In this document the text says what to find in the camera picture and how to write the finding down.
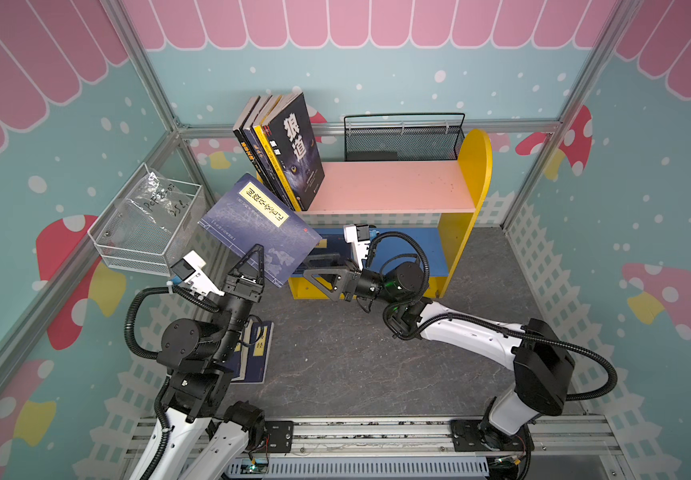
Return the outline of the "navy book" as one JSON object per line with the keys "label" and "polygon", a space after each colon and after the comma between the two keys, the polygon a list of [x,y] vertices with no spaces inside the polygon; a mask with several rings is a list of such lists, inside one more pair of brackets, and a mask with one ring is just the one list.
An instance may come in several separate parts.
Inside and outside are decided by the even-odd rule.
{"label": "navy book", "polygon": [[283,287],[322,241],[322,236],[250,174],[200,219],[199,226],[237,256],[264,248],[265,278]]}
{"label": "navy book", "polygon": [[[342,230],[322,229],[319,230],[319,234],[321,235],[322,241],[312,250],[309,255],[321,253],[341,253],[343,256],[347,256],[349,257],[349,260],[351,260],[351,248],[349,248],[349,245],[347,245],[345,242]],[[302,277],[304,271],[307,270],[306,258],[304,262],[296,269],[294,273],[295,276]]]}
{"label": "navy book", "polygon": [[252,319],[245,328],[235,353],[227,362],[235,384],[263,384],[270,359],[275,324]]}

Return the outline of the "purple old man book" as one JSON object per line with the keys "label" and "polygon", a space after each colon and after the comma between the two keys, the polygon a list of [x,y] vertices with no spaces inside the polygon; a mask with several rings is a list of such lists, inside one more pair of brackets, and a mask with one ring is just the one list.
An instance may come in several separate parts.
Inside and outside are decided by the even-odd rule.
{"label": "purple old man book", "polygon": [[261,118],[261,114],[267,112],[269,107],[273,106],[275,100],[279,100],[279,95],[263,95],[257,98],[255,106],[243,124],[243,132],[245,138],[249,142],[253,150],[253,158],[255,159],[255,166],[259,170],[259,174],[263,182],[279,200],[283,201],[289,208],[293,208],[291,200],[289,200],[272,162],[269,160],[268,154],[263,146],[258,134],[255,130],[255,124]]}

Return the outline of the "yellow cartoon boy book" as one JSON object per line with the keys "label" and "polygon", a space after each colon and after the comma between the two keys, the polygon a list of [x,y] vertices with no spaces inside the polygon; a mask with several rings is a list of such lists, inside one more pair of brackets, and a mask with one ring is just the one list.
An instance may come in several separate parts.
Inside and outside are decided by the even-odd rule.
{"label": "yellow cartoon boy book", "polygon": [[286,107],[293,99],[293,94],[279,95],[280,99],[273,102],[273,106],[269,107],[267,112],[261,114],[261,118],[255,124],[255,130],[258,134],[265,150],[268,154],[269,160],[274,166],[277,176],[289,198],[293,204],[292,210],[295,212],[302,212],[303,208],[293,192],[292,186],[285,174],[282,162],[281,150],[277,146],[272,134],[270,122]]}

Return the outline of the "black Murphy's law book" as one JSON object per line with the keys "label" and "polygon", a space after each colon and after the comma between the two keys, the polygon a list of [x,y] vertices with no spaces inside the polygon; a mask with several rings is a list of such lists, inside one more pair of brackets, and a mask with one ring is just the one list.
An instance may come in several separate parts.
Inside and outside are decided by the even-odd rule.
{"label": "black Murphy's law book", "polygon": [[251,97],[233,127],[233,134],[235,134],[239,144],[251,161],[251,164],[255,167],[263,184],[265,184],[283,204],[291,207],[292,204],[287,200],[284,190],[281,188],[281,184],[266,156],[265,149],[261,146],[260,140],[255,136],[253,130],[253,123],[272,98],[273,96],[271,95]]}

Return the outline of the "black wolf book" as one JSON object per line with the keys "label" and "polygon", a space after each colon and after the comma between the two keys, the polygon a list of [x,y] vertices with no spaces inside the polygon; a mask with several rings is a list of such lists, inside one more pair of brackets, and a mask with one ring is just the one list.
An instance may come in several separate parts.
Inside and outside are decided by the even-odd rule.
{"label": "black wolf book", "polygon": [[325,180],[317,136],[303,92],[270,122],[271,134],[281,150],[285,174],[303,211],[314,203]]}

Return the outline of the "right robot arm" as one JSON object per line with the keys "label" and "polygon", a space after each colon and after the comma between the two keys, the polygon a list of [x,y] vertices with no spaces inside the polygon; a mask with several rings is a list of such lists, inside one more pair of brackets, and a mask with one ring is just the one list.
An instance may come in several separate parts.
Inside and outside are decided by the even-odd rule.
{"label": "right robot arm", "polygon": [[327,255],[307,263],[303,276],[331,300],[383,301],[391,307],[387,326],[397,337],[437,341],[493,360],[513,373],[513,385],[497,396],[473,427],[453,432],[465,444],[506,450],[527,439],[527,424],[563,413],[575,360],[559,346],[549,324],[525,325],[467,316],[437,301],[411,296],[423,286],[423,261],[415,254],[391,258],[387,273],[359,269],[346,261],[332,265]]}

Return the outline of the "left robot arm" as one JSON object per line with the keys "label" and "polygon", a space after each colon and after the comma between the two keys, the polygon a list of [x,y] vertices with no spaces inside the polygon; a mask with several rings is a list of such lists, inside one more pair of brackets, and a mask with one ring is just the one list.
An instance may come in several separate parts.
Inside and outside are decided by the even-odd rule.
{"label": "left robot arm", "polygon": [[[186,460],[201,435],[217,417],[233,371],[227,366],[243,335],[257,320],[253,307],[265,289],[265,249],[254,245],[227,275],[222,290],[195,292],[182,281],[138,293],[125,320],[129,350],[167,370],[154,401],[157,425],[132,476],[135,479],[220,479],[241,453],[266,448],[270,442],[265,414],[247,402],[231,406],[210,444],[192,463]],[[154,295],[177,295],[208,312],[207,321],[181,318],[162,336],[162,347],[149,350],[136,337],[136,320],[144,301]]]}

